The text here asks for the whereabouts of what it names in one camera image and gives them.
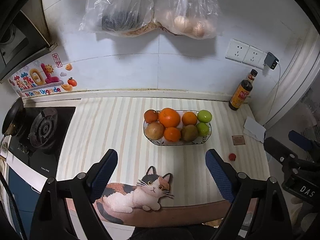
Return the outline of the cherry tomato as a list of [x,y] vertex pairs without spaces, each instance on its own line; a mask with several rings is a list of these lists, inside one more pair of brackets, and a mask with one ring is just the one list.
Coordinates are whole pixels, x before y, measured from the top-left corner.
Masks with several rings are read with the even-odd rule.
[[228,156],[228,159],[230,161],[235,161],[236,160],[236,155],[234,153],[230,153],[229,156]]

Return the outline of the green apple front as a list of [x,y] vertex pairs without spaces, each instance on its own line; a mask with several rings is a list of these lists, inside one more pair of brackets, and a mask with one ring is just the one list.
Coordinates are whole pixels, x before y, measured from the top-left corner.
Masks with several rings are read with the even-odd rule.
[[198,135],[199,137],[205,137],[209,133],[209,126],[204,122],[199,122],[197,125]]

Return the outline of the green apple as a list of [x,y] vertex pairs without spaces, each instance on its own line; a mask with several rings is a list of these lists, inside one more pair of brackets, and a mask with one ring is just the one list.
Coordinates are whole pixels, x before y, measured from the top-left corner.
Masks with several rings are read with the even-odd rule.
[[207,110],[200,110],[197,114],[199,122],[209,123],[212,120],[212,114]]
[[199,137],[205,137],[209,133],[209,126],[204,122],[199,122],[197,125],[198,135]]

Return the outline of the brown apple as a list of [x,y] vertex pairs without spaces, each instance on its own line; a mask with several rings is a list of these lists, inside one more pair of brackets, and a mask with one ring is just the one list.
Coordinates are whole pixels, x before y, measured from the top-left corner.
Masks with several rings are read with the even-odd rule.
[[165,127],[159,122],[150,123],[145,129],[145,135],[150,140],[159,140],[163,137]]
[[194,141],[199,136],[195,125],[187,125],[181,129],[181,139],[185,142]]

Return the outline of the green apple back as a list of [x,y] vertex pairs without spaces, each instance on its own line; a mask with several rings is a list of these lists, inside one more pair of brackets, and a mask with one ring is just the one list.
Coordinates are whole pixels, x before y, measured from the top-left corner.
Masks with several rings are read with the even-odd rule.
[[212,120],[212,114],[207,110],[200,110],[197,114],[199,122],[209,123]]

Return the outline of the small orange back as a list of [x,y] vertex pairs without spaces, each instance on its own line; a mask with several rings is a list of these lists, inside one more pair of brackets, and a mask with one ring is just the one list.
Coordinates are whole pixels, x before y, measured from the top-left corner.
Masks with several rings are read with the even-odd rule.
[[185,112],[182,115],[182,123],[184,126],[196,125],[198,122],[197,115],[194,112]]

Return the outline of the small orange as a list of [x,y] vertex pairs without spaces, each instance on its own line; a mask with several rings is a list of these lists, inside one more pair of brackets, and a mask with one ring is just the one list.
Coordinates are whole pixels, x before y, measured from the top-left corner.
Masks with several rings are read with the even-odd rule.
[[197,115],[194,112],[185,112],[182,115],[182,123],[184,126],[196,125],[198,122]]
[[169,142],[177,142],[181,139],[181,132],[176,127],[167,127],[164,131],[164,138]]

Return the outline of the dark red-orange tangerine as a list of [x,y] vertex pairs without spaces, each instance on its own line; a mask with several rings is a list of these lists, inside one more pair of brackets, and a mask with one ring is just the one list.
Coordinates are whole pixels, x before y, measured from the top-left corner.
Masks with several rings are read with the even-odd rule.
[[144,120],[148,124],[150,124],[152,122],[157,122],[158,121],[158,112],[153,109],[147,110],[144,113]]

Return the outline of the large orange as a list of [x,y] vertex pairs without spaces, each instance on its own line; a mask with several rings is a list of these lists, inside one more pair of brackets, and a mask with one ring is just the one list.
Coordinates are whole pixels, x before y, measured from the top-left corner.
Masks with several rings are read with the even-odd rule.
[[181,117],[176,110],[164,108],[158,114],[158,120],[165,128],[177,127],[180,124]]

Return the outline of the blue cabinet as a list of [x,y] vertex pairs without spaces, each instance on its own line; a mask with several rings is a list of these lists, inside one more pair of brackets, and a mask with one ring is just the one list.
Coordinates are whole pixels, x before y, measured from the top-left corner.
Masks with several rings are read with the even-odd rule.
[[12,168],[9,168],[9,189],[15,199],[22,224],[27,236],[30,237],[31,223],[35,211],[39,192],[26,183]]

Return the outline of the soy sauce bottle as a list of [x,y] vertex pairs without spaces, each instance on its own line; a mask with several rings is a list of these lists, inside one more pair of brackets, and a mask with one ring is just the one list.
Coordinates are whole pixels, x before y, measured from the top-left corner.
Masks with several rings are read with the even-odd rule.
[[257,74],[258,72],[255,69],[252,69],[248,76],[240,82],[228,103],[231,110],[237,111],[244,103],[253,89],[253,81]]

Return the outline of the black plug adapter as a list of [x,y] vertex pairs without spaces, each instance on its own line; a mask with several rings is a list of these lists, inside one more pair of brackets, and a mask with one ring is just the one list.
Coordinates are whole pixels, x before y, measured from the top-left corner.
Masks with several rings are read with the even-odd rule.
[[268,68],[270,68],[271,70],[274,70],[278,65],[278,63],[279,63],[278,58],[271,52],[268,52],[264,59],[264,66],[268,66]]

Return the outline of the small black frying pan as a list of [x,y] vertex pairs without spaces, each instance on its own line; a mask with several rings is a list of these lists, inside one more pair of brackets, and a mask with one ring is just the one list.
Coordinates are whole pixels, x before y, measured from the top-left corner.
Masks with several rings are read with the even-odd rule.
[[16,101],[12,104],[8,110],[2,125],[2,134],[3,138],[1,139],[1,146],[4,139],[7,136],[16,136],[22,126],[23,120],[25,118],[25,109],[23,100],[21,97],[17,98]]

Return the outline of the plastic bag with eggs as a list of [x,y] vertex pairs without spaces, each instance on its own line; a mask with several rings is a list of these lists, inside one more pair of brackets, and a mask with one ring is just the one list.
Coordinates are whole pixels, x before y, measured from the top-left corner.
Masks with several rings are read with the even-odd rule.
[[196,40],[217,35],[217,0],[153,0],[153,19],[164,31]]

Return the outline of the white double wall socket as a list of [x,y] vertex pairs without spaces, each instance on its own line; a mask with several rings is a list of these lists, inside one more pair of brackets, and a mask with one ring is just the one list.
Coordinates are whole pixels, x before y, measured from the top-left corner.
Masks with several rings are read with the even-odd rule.
[[225,53],[226,59],[259,69],[264,68],[264,59],[266,56],[267,54],[262,50],[235,39],[230,40]]

